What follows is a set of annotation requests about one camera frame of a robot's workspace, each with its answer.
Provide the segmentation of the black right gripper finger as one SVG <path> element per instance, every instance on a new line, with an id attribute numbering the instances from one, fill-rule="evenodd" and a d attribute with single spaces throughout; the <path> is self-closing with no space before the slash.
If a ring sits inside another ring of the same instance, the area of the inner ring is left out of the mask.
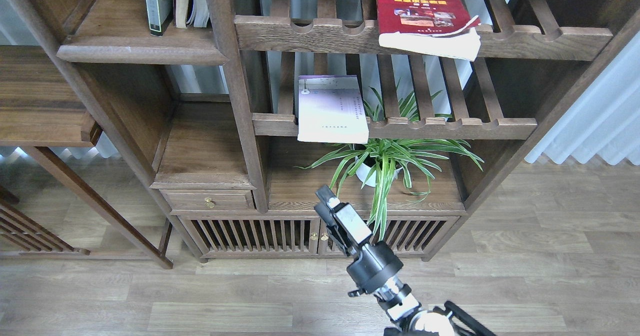
<path id="1" fill-rule="evenodd" d="M 340 249 L 361 249 L 370 242 L 370 229 L 350 203 L 341 202 L 326 184 L 315 194 L 320 200 L 315 211 L 326 224 L 334 245 Z"/>
<path id="2" fill-rule="evenodd" d="M 333 244 L 345 254 L 358 255 L 358 214 L 351 205 L 338 205 L 337 211 L 327 205 L 316 205 L 314 209 L 326 224 L 327 233 Z"/>

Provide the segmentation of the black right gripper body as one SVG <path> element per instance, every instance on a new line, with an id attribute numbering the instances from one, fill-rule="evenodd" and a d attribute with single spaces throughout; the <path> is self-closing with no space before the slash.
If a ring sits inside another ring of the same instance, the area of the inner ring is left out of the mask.
<path id="1" fill-rule="evenodd" d="M 402 261 L 387 244 L 365 244 L 354 261 L 346 268 L 357 289 L 348 293 L 349 297 L 372 294 L 391 277 L 400 272 Z"/>

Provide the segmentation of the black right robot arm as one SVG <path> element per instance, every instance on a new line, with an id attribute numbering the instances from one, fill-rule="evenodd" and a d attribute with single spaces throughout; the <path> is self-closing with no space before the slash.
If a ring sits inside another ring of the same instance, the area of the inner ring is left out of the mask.
<path id="1" fill-rule="evenodd" d="M 373 234 L 351 204 L 341 202 L 329 186 L 315 193 L 314 209 L 323 219 L 334 244 L 353 261 L 346 268 L 356 289 L 350 297 L 375 296 L 393 327 L 386 336 L 491 336 L 493 332 L 455 303 L 428 310 L 412 295 L 398 274 L 403 262 L 384 241 L 373 243 Z"/>

